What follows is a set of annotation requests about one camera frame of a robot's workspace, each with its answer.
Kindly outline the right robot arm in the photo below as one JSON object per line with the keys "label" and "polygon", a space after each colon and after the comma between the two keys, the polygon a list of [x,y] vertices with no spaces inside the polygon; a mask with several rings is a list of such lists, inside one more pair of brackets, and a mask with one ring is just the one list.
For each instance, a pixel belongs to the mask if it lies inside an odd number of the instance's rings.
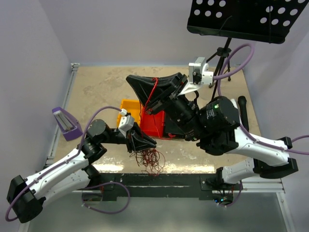
{"label": "right robot arm", "polygon": [[249,133],[241,123],[235,100],[219,96],[199,108],[197,101],[188,100],[186,94],[196,93],[200,84],[190,82],[182,73],[161,78],[129,75],[126,81],[146,113],[164,112],[183,132],[186,141],[196,142],[213,156],[245,156],[244,161],[217,170],[217,188],[225,190],[255,175],[279,179],[298,171],[296,160],[288,153],[291,140],[270,140]]}

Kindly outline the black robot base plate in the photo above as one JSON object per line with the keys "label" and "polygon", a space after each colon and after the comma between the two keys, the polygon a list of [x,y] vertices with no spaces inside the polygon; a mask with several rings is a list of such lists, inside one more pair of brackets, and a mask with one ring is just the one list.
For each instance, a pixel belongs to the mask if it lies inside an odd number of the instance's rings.
{"label": "black robot base plate", "polygon": [[241,184],[217,183],[216,174],[138,174],[138,173],[101,173],[94,177],[85,188],[99,193],[103,190],[104,201],[115,201],[126,197],[126,190],[117,185],[120,183],[129,191],[130,197],[137,198],[198,198],[213,200],[220,195],[236,193],[243,189]]}

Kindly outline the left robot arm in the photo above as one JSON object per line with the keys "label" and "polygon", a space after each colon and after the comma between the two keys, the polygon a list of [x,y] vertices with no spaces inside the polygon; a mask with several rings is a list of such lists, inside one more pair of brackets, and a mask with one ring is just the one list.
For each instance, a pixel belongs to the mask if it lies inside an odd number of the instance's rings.
{"label": "left robot arm", "polygon": [[129,153],[156,148],[156,141],[142,132],[136,122],[111,129],[105,121],[96,119],[85,139],[64,158],[26,178],[18,175],[11,180],[6,221],[12,221],[9,213],[14,211],[15,219],[29,222],[63,195],[78,189],[96,189],[100,174],[92,164],[107,152],[103,144],[126,145]]}

